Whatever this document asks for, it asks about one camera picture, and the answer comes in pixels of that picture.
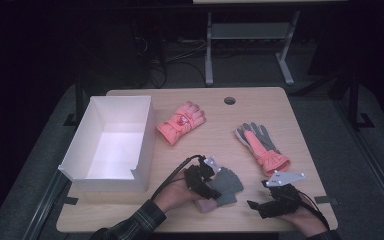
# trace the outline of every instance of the open cardboard box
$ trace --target open cardboard box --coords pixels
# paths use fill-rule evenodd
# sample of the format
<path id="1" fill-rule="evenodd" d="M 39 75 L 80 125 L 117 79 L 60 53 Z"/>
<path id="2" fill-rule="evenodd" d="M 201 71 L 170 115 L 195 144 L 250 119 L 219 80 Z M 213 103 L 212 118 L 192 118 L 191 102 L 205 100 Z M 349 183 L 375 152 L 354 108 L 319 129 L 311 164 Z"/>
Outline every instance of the open cardboard box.
<path id="1" fill-rule="evenodd" d="M 146 191 L 155 129 L 151 96 L 91 97 L 58 169 L 83 191 Z"/>

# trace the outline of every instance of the velcro strap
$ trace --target velcro strap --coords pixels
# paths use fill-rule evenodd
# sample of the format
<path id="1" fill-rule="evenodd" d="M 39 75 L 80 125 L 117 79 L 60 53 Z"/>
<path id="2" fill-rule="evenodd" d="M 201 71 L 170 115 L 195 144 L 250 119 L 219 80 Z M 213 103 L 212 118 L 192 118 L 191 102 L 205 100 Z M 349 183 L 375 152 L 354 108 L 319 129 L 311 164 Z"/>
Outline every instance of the velcro strap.
<path id="1" fill-rule="evenodd" d="M 194 128 L 194 122 L 192 120 L 192 114 L 185 112 L 185 114 L 183 114 L 183 116 L 185 116 L 186 119 L 188 119 L 188 122 L 189 122 L 189 125 L 191 126 L 191 129 L 193 129 Z"/>
<path id="2" fill-rule="evenodd" d="M 182 131 L 182 126 L 179 126 L 179 124 L 171 119 L 167 120 L 166 123 L 170 124 L 176 130 L 177 132 Z"/>

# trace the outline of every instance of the wooden table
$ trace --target wooden table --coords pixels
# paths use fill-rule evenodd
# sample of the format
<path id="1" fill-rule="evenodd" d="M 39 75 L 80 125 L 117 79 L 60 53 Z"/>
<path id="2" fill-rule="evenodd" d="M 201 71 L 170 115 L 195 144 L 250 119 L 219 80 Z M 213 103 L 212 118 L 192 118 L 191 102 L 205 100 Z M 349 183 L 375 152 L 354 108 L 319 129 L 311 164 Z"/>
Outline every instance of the wooden table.
<path id="1" fill-rule="evenodd" d="M 242 123 L 263 124 L 275 146 L 291 159 L 290 172 L 305 173 L 306 179 L 293 185 L 311 197 L 325 196 L 325 190 L 282 88 L 203 88 L 159 90 L 114 90 L 109 96 L 150 95 L 157 122 L 168 119 L 185 101 L 200 105 L 207 122 L 183 136 L 174 146 L 158 132 L 149 189 L 143 193 L 82 192 L 71 187 L 68 197 L 78 199 L 75 205 L 64 204 L 57 222 L 62 232 L 91 232 L 110 227 L 130 217 L 167 176 L 186 158 L 200 154 L 215 156 L 220 166 L 233 170 L 244 185 L 236 194 L 237 203 L 202 214 L 194 203 L 170 211 L 157 232 L 280 232 L 294 230 L 277 219 L 261 219 L 246 200 L 259 203 L 272 201 L 261 181 L 267 179 L 247 147 L 234 130 Z M 236 103 L 228 105 L 226 97 Z M 319 204 L 332 229 L 337 220 L 329 203 Z"/>

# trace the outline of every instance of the plaid sleeve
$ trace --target plaid sleeve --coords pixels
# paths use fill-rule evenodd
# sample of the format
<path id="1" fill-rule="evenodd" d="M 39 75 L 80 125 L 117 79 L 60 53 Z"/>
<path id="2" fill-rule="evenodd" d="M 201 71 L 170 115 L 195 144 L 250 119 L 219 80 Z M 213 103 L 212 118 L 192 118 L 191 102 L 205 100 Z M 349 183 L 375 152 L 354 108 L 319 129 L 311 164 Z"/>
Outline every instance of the plaid sleeve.
<path id="1" fill-rule="evenodd" d="M 117 225 L 99 230 L 99 236 L 91 239 L 99 240 L 141 240 L 149 235 L 166 219 L 165 214 L 151 200 L 146 201 L 130 218 Z"/>

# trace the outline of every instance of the gray and orange glove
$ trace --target gray and orange glove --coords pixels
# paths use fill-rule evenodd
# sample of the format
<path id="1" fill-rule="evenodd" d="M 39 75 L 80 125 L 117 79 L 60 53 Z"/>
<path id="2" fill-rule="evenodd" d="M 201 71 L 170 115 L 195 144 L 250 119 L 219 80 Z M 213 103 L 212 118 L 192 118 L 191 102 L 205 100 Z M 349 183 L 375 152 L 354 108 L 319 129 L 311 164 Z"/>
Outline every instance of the gray and orange glove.
<path id="1" fill-rule="evenodd" d="M 170 119 L 159 124 L 157 128 L 167 141 L 174 145 L 181 136 L 203 124 L 206 121 L 204 115 L 205 112 L 199 109 L 197 104 L 187 101 Z"/>
<path id="2" fill-rule="evenodd" d="M 267 177 L 273 175 L 275 170 L 287 171 L 291 166 L 289 158 L 276 149 L 263 125 L 244 123 L 241 129 L 236 129 L 236 136 L 249 148 Z"/>
<path id="3" fill-rule="evenodd" d="M 221 196 L 217 199 L 196 200 L 195 204 L 201 213 L 208 213 L 217 207 L 237 202 L 235 194 L 244 190 L 239 177 L 230 169 L 221 167 L 214 180 L 207 184 Z"/>

